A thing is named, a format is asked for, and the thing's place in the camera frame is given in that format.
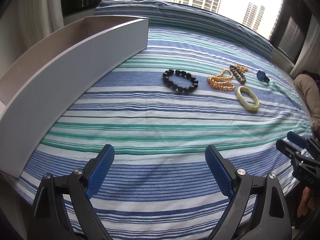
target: yellow-green bangle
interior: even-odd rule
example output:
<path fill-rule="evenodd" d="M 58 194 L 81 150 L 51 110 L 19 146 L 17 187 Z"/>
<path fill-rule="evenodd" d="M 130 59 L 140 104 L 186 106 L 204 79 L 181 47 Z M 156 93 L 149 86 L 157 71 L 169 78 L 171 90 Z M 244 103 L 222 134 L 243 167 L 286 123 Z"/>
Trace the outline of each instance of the yellow-green bangle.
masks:
<path fill-rule="evenodd" d="M 241 95 L 241 91 L 247 93 L 249 96 L 252 97 L 253 101 L 254 101 L 254 106 L 253 105 L 250 105 L 244 98 L 243 96 Z M 257 96 L 255 95 L 255 93 L 252 92 L 252 90 L 250 90 L 249 88 L 247 87 L 244 87 L 244 86 L 240 86 L 238 87 L 238 89 L 236 90 L 236 95 L 237 95 L 237 98 L 239 100 L 239 102 L 241 103 L 241 105 L 243 105 L 243 107 L 248 110 L 248 111 L 252 111 L 252 112 L 255 112 L 258 110 L 259 108 L 259 100 L 257 98 Z"/>

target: gold beaded necklace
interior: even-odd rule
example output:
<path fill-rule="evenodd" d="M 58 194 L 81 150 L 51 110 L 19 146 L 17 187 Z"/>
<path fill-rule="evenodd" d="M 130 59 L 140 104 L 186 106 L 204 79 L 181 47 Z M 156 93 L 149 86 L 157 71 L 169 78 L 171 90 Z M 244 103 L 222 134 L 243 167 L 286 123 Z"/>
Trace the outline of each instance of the gold beaded necklace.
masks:
<path fill-rule="evenodd" d="M 222 76 L 226 72 L 230 73 L 229 77 Z M 218 75 L 209 76 L 208 83 L 212 87 L 220 89 L 220 90 L 233 90 L 233 89 L 235 89 L 235 85 L 232 82 L 228 81 L 228 80 L 231 80 L 232 78 L 233 78 L 233 74 L 229 70 L 224 69 Z"/>

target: blue rubber pad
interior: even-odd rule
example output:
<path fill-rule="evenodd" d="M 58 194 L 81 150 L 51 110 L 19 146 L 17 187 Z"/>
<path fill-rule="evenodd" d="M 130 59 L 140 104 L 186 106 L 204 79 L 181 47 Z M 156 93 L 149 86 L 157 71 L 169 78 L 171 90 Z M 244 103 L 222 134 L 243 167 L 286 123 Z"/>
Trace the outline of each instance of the blue rubber pad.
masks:
<path fill-rule="evenodd" d="M 212 172 L 221 193 L 227 196 L 230 200 L 233 198 L 235 192 L 232 187 L 232 179 L 228 172 L 224 169 L 222 163 L 208 146 L 205 149 L 205 160 Z"/>
<path fill-rule="evenodd" d="M 88 199 L 97 195 L 114 159 L 115 150 L 110 145 L 88 178 L 88 186 L 85 192 Z"/>
<path fill-rule="evenodd" d="M 298 145 L 300 148 L 305 149 L 307 148 L 308 142 L 305 138 L 301 137 L 298 134 L 295 134 L 294 132 L 290 131 L 287 133 L 287 139 L 294 143 L 295 145 Z"/>

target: curtain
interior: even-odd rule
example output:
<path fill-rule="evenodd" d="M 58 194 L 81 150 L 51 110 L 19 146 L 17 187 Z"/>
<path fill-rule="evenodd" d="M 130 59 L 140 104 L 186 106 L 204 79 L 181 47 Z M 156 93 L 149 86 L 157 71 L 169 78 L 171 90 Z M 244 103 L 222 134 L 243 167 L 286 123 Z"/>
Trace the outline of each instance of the curtain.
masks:
<path fill-rule="evenodd" d="M 60 0 L 19 0 L 19 21 L 27 49 L 64 26 Z"/>
<path fill-rule="evenodd" d="M 304 70 L 320 74 L 320 25 L 313 15 L 301 53 L 290 76 L 296 78 Z"/>

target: person's leg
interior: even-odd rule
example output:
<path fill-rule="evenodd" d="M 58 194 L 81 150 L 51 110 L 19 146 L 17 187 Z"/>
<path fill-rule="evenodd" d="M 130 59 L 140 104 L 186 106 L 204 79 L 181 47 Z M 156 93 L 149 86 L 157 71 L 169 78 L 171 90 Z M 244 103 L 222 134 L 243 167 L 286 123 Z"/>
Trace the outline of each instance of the person's leg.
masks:
<path fill-rule="evenodd" d="M 320 94 L 316 82 L 308 75 L 300 74 L 294 80 L 297 91 L 310 110 L 314 131 L 320 130 Z"/>

